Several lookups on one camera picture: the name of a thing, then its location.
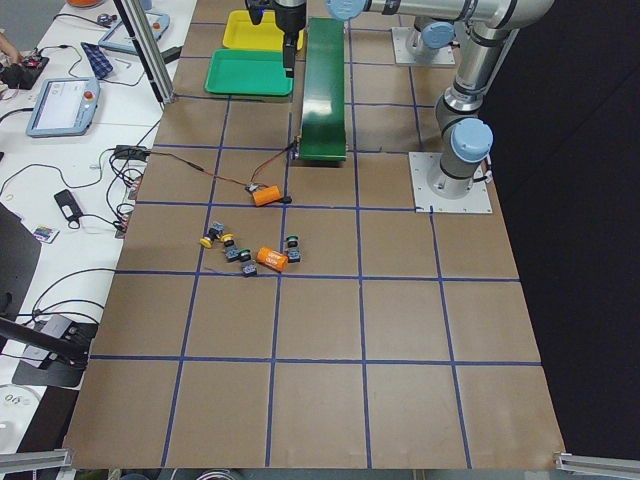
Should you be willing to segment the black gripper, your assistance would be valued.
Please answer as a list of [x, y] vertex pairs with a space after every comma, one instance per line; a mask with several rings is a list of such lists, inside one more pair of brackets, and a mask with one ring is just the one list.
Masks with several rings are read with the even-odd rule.
[[253, 25], [262, 22], [264, 12], [272, 10], [276, 26], [283, 35], [283, 68], [287, 78], [295, 76], [297, 34], [306, 25], [305, 0], [246, 0], [245, 7]]

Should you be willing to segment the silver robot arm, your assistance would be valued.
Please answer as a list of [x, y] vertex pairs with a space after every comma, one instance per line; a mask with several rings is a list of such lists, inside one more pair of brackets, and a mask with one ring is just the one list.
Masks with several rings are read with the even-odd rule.
[[[365, 11], [371, 2], [326, 1], [325, 4], [332, 18], [346, 21]], [[276, 26], [283, 33], [283, 69], [288, 78], [293, 78], [299, 36], [306, 26], [306, 1], [246, 1], [245, 6], [253, 25], [259, 25], [262, 22], [265, 11], [274, 12]], [[418, 38], [430, 48], [442, 48], [455, 36], [452, 21], [435, 21], [431, 25], [424, 26], [416, 22], [416, 29]]]
[[478, 165], [493, 144], [489, 125], [478, 111], [511, 33], [540, 20], [551, 1], [328, 1], [334, 18], [347, 21], [363, 12], [412, 15], [416, 19], [468, 22], [455, 79], [439, 97], [435, 115], [443, 141], [439, 162], [427, 174], [437, 195], [458, 199], [467, 195]]

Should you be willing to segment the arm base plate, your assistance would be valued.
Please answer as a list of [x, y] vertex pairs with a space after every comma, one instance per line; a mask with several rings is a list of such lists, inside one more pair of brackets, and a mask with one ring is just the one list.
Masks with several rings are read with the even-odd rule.
[[422, 213], [492, 214], [488, 185], [480, 164], [467, 179], [447, 176], [440, 152], [410, 152], [414, 209]]
[[434, 22], [421, 30], [415, 27], [393, 27], [391, 35], [395, 63], [398, 65], [430, 68], [455, 66], [451, 47], [455, 29], [450, 23]]

